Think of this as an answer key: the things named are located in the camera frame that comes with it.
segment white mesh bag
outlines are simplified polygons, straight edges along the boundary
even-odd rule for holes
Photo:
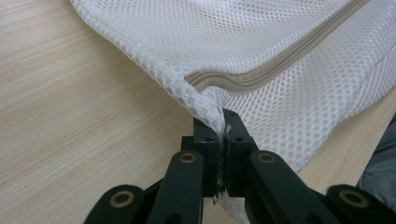
[[[222,108],[298,172],[334,126],[396,84],[396,1],[71,0],[219,135]],[[246,222],[242,202],[226,210]]]

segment light wood surface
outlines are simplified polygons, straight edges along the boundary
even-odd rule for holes
[[[356,183],[396,90],[343,122],[302,170]],[[162,178],[192,117],[65,0],[0,0],[0,223],[82,223],[108,189]],[[205,200],[204,223],[234,223]]]

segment black clamp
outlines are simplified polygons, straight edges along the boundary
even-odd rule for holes
[[[250,223],[396,223],[369,193],[340,185],[323,196],[307,187],[281,157],[258,150],[239,116],[224,109],[226,134],[194,120],[163,180],[146,190],[122,185],[105,193],[86,224],[201,223],[203,197],[245,198]]]

